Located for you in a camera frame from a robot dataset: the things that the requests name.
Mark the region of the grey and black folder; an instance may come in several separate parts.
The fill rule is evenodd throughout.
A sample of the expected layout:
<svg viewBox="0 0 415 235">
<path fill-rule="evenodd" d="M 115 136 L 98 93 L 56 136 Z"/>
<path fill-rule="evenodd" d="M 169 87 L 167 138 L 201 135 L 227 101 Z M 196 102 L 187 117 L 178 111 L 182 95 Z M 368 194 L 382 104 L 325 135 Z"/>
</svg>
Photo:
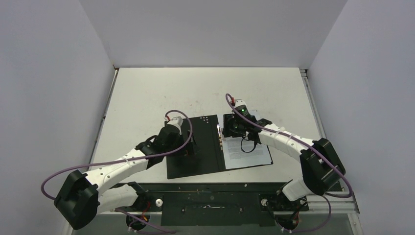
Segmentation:
<svg viewBox="0 0 415 235">
<path fill-rule="evenodd" d="M 184 138 L 192 133 L 190 144 L 179 156 L 167 157 L 167 178 L 177 179 L 229 170 L 272 165 L 270 150 L 241 137 L 224 137 L 224 121 L 230 114 L 190 118 L 184 121 Z"/>
</svg>

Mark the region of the printed paper sheet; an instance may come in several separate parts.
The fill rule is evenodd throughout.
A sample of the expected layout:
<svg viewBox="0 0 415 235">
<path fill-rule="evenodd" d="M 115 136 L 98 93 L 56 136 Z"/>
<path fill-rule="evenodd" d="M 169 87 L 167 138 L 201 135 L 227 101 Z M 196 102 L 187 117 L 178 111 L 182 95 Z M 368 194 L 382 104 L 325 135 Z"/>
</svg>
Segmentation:
<svg viewBox="0 0 415 235">
<path fill-rule="evenodd" d="M 241 137 L 225 137 L 225 131 L 223 130 L 224 115 L 218 114 L 217 119 L 222 139 L 225 170 L 273 164 L 272 157 L 267 146 L 258 144 L 254 147 L 253 141 L 246 141 Z"/>
</svg>

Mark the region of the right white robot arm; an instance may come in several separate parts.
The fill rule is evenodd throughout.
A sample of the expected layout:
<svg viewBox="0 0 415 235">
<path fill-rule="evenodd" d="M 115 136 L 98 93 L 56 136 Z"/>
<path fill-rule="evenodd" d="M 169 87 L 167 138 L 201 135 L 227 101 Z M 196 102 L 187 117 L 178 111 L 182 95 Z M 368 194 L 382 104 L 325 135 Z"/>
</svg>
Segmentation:
<svg viewBox="0 0 415 235">
<path fill-rule="evenodd" d="M 291 209 L 296 200 L 309 194 L 326 194 L 345 178 L 346 170 L 332 143 L 325 138 L 303 138 L 267 119 L 242 118 L 237 114 L 223 115 L 222 135 L 226 138 L 241 137 L 298 159 L 302 176 L 289 180 L 277 195 L 277 205 L 283 210 Z"/>
</svg>

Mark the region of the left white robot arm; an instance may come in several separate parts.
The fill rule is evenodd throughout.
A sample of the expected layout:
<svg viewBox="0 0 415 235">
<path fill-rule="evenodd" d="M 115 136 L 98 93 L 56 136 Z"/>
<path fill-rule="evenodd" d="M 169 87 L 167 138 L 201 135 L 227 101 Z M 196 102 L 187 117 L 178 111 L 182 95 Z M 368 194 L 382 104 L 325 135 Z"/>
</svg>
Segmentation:
<svg viewBox="0 0 415 235">
<path fill-rule="evenodd" d="M 157 135 L 139 143 L 114 162 L 101 163 L 84 173 L 78 169 L 71 172 L 55 197 L 54 205 L 75 230 L 84 228 L 102 212 L 120 207 L 140 211 L 145 207 L 146 197 L 138 184 L 116 185 L 160 163 L 166 156 L 185 155 L 192 138 L 192 129 L 184 138 L 180 124 L 169 122 Z"/>
</svg>

